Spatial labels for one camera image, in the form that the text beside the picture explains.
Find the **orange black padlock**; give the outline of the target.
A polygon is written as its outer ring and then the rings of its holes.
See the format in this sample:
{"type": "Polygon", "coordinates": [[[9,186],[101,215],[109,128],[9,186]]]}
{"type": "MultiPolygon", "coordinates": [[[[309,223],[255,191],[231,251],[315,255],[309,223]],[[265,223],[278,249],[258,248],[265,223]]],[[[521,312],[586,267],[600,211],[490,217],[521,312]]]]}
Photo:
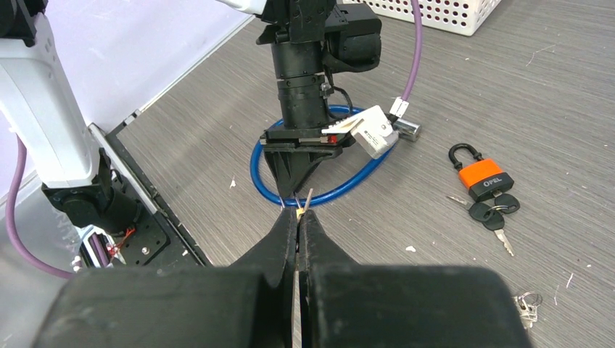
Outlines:
{"type": "Polygon", "coordinates": [[[514,180],[507,172],[502,170],[493,159],[483,158],[482,153],[470,144],[453,145],[448,151],[448,158],[458,171],[461,183],[475,202],[495,198],[497,193],[503,194],[514,185],[514,180]],[[465,166],[459,161],[455,153],[461,149],[467,150],[474,162],[465,166]]]}

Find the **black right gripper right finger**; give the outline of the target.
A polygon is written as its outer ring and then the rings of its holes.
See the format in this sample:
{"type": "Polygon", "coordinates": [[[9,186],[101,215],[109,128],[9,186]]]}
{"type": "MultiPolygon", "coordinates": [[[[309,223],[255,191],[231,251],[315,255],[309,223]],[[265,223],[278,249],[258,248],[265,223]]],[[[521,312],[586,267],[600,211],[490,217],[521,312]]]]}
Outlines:
{"type": "Polygon", "coordinates": [[[361,265],[314,211],[299,227],[304,347],[529,347],[494,271],[462,265],[361,265]]]}

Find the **silver key bunch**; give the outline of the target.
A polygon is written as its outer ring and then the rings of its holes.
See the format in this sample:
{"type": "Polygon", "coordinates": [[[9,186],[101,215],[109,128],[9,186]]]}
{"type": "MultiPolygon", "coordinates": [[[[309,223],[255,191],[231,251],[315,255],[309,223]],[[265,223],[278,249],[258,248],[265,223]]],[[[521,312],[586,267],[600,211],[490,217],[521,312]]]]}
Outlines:
{"type": "Polygon", "coordinates": [[[311,204],[312,198],[313,198],[313,189],[310,188],[308,193],[307,193],[307,197],[306,198],[300,199],[297,195],[295,195],[294,196],[294,202],[291,202],[288,199],[280,198],[280,204],[281,204],[282,208],[285,208],[286,206],[293,207],[294,211],[295,211],[295,214],[296,214],[296,209],[303,208],[303,210],[305,211],[304,212],[304,214],[305,214],[307,211],[310,210],[310,204],[311,204]]]}

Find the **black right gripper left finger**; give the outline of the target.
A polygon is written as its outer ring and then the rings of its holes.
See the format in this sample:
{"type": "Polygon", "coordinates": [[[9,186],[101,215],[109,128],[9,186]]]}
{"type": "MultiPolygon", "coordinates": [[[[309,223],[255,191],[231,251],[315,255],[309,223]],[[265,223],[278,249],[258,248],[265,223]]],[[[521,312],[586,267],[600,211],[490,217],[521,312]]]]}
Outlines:
{"type": "Polygon", "coordinates": [[[290,347],[297,214],[226,267],[87,270],[68,281],[35,347],[290,347]]]}

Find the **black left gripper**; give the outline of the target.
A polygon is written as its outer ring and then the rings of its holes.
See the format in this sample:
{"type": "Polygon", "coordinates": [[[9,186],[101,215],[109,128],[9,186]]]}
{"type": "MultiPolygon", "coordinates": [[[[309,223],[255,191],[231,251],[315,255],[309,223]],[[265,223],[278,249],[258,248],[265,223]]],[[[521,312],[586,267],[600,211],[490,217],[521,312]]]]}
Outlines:
{"type": "Polygon", "coordinates": [[[349,133],[325,134],[322,128],[264,130],[259,147],[276,182],[278,195],[290,198],[298,192],[322,161],[338,157],[355,143],[349,133]]]}

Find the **black headed key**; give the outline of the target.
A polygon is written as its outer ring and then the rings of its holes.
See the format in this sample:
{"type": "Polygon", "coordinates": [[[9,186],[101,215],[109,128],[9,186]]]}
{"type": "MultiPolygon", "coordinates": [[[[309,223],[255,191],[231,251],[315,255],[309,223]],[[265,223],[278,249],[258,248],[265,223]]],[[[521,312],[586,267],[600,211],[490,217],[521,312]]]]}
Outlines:
{"type": "Polygon", "coordinates": [[[521,208],[517,198],[511,194],[497,194],[493,205],[484,202],[470,203],[456,196],[447,196],[447,198],[462,206],[471,218],[480,222],[487,230],[492,231],[510,256],[515,255],[513,247],[505,235],[505,219],[503,216],[515,213],[521,208]]]}

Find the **small silver key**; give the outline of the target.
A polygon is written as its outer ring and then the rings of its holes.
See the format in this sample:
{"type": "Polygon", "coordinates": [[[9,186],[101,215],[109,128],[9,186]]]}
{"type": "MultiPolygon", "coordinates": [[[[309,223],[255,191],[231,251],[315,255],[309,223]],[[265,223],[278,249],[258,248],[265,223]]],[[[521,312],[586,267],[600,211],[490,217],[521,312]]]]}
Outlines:
{"type": "Polygon", "coordinates": [[[521,323],[525,330],[529,330],[538,321],[537,309],[542,304],[542,296],[536,292],[528,291],[513,296],[514,304],[519,312],[521,323]]]}

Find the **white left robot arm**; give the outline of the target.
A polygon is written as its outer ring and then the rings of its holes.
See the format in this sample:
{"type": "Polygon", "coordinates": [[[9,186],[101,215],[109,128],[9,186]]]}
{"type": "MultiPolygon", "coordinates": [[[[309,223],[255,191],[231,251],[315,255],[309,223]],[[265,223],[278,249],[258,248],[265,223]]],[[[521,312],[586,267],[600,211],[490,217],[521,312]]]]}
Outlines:
{"type": "Polygon", "coordinates": [[[112,185],[109,130],[175,83],[245,20],[332,1],[3,1],[1,115],[50,204],[78,227],[122,233],[141,202],[112,185]]]}

